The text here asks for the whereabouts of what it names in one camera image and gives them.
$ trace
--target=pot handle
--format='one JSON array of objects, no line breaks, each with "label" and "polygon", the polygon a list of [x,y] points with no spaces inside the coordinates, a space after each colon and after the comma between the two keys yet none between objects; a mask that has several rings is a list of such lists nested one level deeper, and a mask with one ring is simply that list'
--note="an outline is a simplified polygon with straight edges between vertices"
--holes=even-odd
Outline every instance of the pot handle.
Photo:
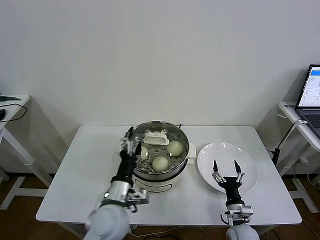
[{"label": "pot handle", "polygon": [[189,152],[186,158],[188,159],[187,164],[194,164],[194,159],[197,158],[197,149],[195,144],[189,143]]},{"label": "pot handle", "polygon": [[145,138],[143,139],[143,142],[146,144],[152,144],[152,145],[168,145],[169,139],[167,138],[167,135],[165,135],[162,132],[154,131],[154,132],[148,132],[145,135]]}]

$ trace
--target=laptop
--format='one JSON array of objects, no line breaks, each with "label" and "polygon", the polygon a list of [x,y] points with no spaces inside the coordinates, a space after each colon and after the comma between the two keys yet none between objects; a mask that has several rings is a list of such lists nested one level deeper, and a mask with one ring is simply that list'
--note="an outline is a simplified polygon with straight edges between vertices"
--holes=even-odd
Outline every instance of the laptop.
[{"label": "laptop", "polygon": [[309,66],[295,111],[320,138],[320,64]]}]

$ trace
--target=white table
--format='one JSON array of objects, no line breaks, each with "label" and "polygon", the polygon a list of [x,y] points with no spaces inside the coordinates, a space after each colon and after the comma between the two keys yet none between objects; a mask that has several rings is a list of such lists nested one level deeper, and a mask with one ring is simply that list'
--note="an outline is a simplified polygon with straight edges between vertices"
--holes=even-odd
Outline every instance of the white table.
[{"label": "white table", "polygon": [[[0,109],[5,109],[5,117],[2,121],[12,120],[18,118],[15,114],[25,105],[30,99],[28,94],[3,94],[7,97],[16,97],[18,101],[0,101]],[[11,106],[3,106],[9,104],[19,104]],[[5,128],[8,122],[0,122],[0,131],[3,134],[3,138],[18,152],[21,162],[29,168],[32,173],[34,173],[46,186],[49,187],[52,182],[52,177],[42,168],[42,166],[37,162],[26,150],[25,148],[15,139],[15,137]],[[13,121],[13,123],[19,124],[19,120]],[[26,189],[20,188],[24,182],[24,177],[19,177],[10,192],[0,205],[0,210],[6,210],[10,206],[10,203],[15,196],[33,196],[33,197],[43,197],[46,194],[46,189]],[[0,183],[2,180],[8,181],[9,177],[0,169]]]},{"label": "white table", "polygon": [[[282,101],[278,106],[292,123],[301,119],[295,110],[296,102]],[[307,124],[298,125],[296,128],[303,137],[298,143],[292,146],[288,154],[276,166],[280,176],[283,176],[298,161],[298,159],[308,162],[308,156],[314,154],[315,152],[320,152],[320,139],[312,131],[312,129]],[[320,175],[312,180],[312,184],[317,184],[319,180]],[[292,182],[297,190],[290,191],[291,197],[293,199],[303,199],[309,211],[311,213],[317,213],[318,210],[315,208],[312,199],[306,194],[306,190],[301,184],[300,180],[293,179]]]},{"label": "white table", "polygon": [[[84,224],[98,195],[110,186],[119,163],[112,154],[119,152],[120,138],[129,126],[82,126],[77,131],[36,219],[55,223]],[[197,152],[208,143],[228,142],[248,152],[258,169],[258,182],[242,195],[254,214],[253,226],[301,223],[300,214],[273,165],[256,130],[251,126],[182,126]],[[195,164],[189,164],[168,192],[153,193],[150,203],[129,213],[132,225],[224,226],[226,195],[211,188]]]}]

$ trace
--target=table leg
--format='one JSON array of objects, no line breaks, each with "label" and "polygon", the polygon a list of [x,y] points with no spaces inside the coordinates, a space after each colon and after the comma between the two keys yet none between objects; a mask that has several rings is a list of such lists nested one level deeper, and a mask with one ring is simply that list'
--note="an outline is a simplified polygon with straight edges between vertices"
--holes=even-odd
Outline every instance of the table leg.
[{"label": "table leg", "polygon": [[310,198],[310,196],[307,194],[306,189],[302,185],[301,181],[299,179],[291,179],[293,185],[296,188],[296,191],[289,191],[289,194],[292,199],[303,199],[304,204],[309,209],[309,212],[312,214],[315,214],[318,212],[318,210],[315,207],[314,202]]},{"label": "table leg", "polygon": [[11,190],[3,200],[0,205],[0,210],[7,210],[14,200],[15,196],[25,196],[25,197],[44,197],[47,193],[47,189],[37,189],[37,188],[21,188],[20,186],[26,179],[25,176],[20,176],[15,181]]},{"label": "table leg", "polygon": [[20,154],[20,160],[36,175],[47,187],[50,186],[53,178],[37,163],[37,161],[25,150],[25,148],[12,136],[12,134],[3,128],[3,137]]},{"label": "table leg", "polygon": [[300,161],[303,162],[304,164],[308,164],[308,157],[312,154],[315,154],[317,151],[314,150],[312,146],[309,146],[309,148],[299,157]]},{"label": "table leg", "polygon": [[309,150],[310,145],[306,143],[306,140],[302,138],[291,151],[283,158],[281,162],[276,166],[280,176],[283,176],[298,160],[300,156],[302,156],[307,150]]},{"label": "table leg", "polygon": [[320,174],[318,176],[316,176],[314,179],[312,179],[311,183],[313,185],[316,185],[319,183],[319,181],[320,181]]}]

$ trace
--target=white plate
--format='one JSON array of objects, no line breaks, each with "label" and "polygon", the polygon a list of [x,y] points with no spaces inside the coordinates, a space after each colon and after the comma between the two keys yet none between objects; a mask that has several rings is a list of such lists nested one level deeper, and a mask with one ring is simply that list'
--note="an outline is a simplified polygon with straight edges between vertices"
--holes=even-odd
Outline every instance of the white plate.
[{"label": "white plate", "polygon": [[242,178],[243,184],[239,187],[240,194],[250,191],[257,184],[258,170],[248,153],[231,143],[214,142],[202,148],[198,154],[197,165],[204,180],[218,191],[226,193],[212,177],[214,160],[216,160],[218,171],[222,177],[237,176],[234,163],[236,160],[242,173],[245,173]]}]

